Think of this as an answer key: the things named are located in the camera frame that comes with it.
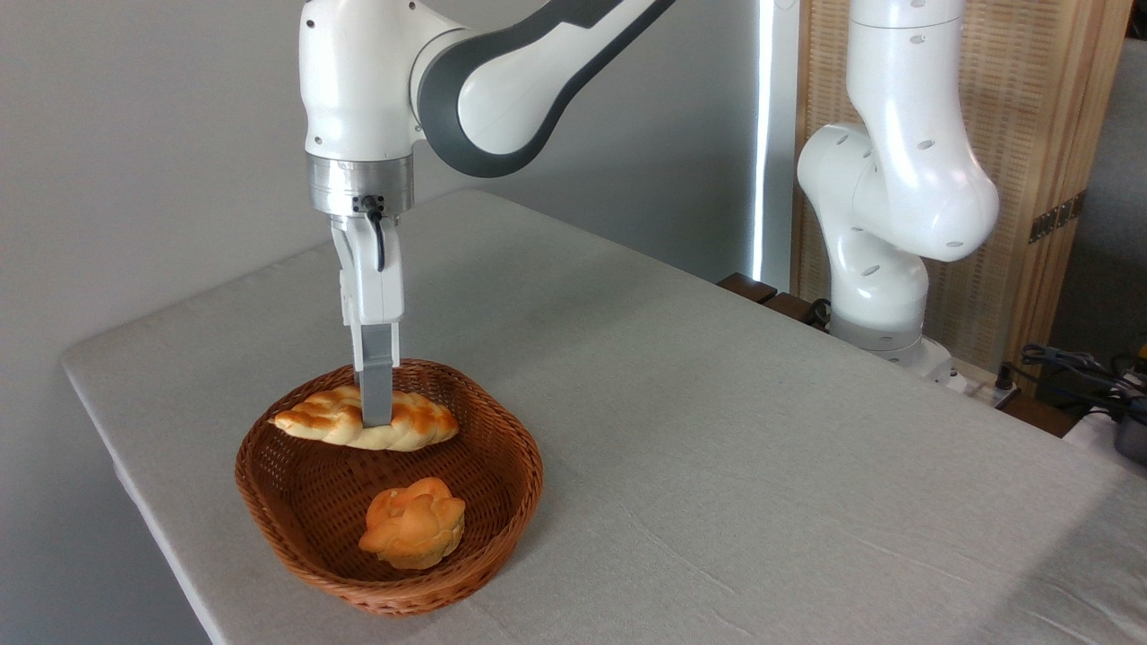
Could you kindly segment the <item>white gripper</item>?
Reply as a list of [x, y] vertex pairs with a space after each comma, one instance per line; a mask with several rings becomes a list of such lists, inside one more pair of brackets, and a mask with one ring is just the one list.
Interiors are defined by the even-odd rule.
[[365, 428], [392, 419], [393, 376], [399, 364], [399, 326], [405, 314], [404, 264], [396, 223], [381, 217], [348, 218], [331, 225], [341, 265], [341, 309], [351, 325], [353, 365]]

